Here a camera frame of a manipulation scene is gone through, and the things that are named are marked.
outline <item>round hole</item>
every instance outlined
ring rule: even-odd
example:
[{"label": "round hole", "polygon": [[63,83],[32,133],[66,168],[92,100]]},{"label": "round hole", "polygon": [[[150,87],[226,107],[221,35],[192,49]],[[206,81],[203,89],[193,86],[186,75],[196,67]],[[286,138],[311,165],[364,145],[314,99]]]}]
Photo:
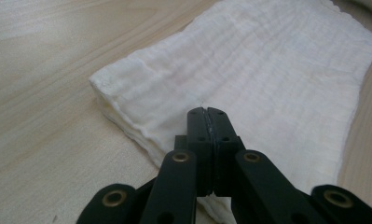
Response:
[{"label": "round hole", "polygon": [[353,207],[353,201],[346,194],[334,189],[328,189],[324,192],[324,197],[331,204],[341,208]]},{"label": "round hole", "polygon": [[295,224],[309,224],[308,218],[305,217],[303,214],[295,213],[291,215],[291,220]]},{"label": "round hole", "polygon": [[158,224],[172,224],[174,222],[174,216],[172,213],[161,213],[157,217]]},{"label": "round hole", "polygon": [[178,152],[172,156],[174,161],[188,161],[189,156],[185,152]]},{"label": "round hole", "polygon": [[104,195],[102,203],[106,207],[116,207],[125,202],[127,193],[123,190],[112,190]]},{"label": "round hole", "polygon": [[243,157],[246,161],[250,161],[250,162],[259,162],[259,160],[260,160],[260,157],[253,152],[248,152],[248,153],[244,154]]}]

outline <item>white cloth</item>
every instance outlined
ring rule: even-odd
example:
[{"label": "white cloth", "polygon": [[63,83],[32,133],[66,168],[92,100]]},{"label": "white cloth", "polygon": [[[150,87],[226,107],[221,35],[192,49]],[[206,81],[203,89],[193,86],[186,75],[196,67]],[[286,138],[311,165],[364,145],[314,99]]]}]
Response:
[{"label": "white cloth", "polygon": [[[247,148],[310,192],[336,184],[372,33],[327,0],[221,1],[90,78],[104,114],[160,165],[186,112],[227,112]],[[233,223],[229,199],[199,199]]]}]

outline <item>black metal bracket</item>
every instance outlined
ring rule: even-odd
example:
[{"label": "black metal bracket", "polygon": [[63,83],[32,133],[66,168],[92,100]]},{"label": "black metal bracket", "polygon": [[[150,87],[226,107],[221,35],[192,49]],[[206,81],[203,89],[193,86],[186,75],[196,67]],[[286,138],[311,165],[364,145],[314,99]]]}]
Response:
[{"label": "black metal bracket", "polygon": [[187,113],[187,135],[176,135],[158,176],[134,189],[101,189],[77,223],[195,223],[196,198],[231,197],[237,223],[371,223],[372,208],[340,187],[307,195],[263,153],[246,150],[227,114],[202,107]]}]

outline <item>folded cloth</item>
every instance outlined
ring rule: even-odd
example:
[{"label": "folded cloth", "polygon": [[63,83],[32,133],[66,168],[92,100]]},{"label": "folded cloth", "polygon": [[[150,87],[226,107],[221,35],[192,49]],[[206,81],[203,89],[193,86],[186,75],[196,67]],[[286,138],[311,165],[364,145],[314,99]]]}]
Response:
[{"label": "folded cloth", "polygon": [[[372,33],[327,0],[226,0],[90,78],[103,113],[159,166],[186,112],[226,111],[296,188],[335,184]],[[234,223],[229,199],[199,199]]]}]

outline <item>wood grain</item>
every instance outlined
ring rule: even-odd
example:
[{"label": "wood grain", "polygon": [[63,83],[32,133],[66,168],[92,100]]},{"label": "wood grain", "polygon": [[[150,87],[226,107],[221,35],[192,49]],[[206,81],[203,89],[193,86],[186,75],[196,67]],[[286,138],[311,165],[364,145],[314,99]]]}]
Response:
[{"label": "wood grain", "polygon": [[[103,117],[88,78],[172,35],[213,0],[0,1],[0,223],[75,223],[97,190],[157,174]],[[372,14],[337,2],[372,30]],[[372,205],[372,66],[339,184]],[[212,220],[200,209],[199,223]]]}]

